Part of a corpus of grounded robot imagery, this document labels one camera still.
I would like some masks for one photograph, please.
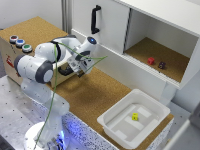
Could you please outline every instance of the brown countertop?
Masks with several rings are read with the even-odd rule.
[[[11,35],[18,35],[35,49],[38,44],[65,36],[67,33],[36,17],[0,31],[0,36],[8,42]],[[123,149],[104,133],[102,126],[97,123],[97,118],[130,91],[128,87],[94,68],[90,74],[81,78],[72,76],[61,83],[56,92],[69,102],[72,113],[119,149]],[[167,116],[137,150],[146,149],[172,119],[173,115]]]

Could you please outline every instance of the cabinet shelf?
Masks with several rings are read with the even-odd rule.
[[[190,61],[190,58],[147,37],[126,50],[125,53],[147,65],[149,65],[147,59],[153,57],[155,63],[149,66],[178,82],[181,82]],[[166,63],[165,69],[158,68],[161,61]]]

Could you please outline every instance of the white tabletop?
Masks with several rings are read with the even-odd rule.
[[[200,37],[200,5],[187,0],[115,0]]]

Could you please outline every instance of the open cabinet compartment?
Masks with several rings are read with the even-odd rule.
[[[153,57],[155,63],[149,66],[157,70],[158,75],[166,75],[179,87],[180,83],[186,84],[195,74],[183,79],[190,70],[188,63],[196,59],[192,55],[198,49],[198,37],[134,9],[130,13],[124,54],[139,60],[142,65],[149,65],[147,60]],[[166,63],[164,69],[158,67],[161,61]]]

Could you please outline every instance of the plastic container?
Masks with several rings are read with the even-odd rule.
[[[132,120],[133,113],[138,113],[137,121]],[[135,89],[98,117],[97,121],[105,133],[122,147],[135,149],[169,113],[169,108]]]

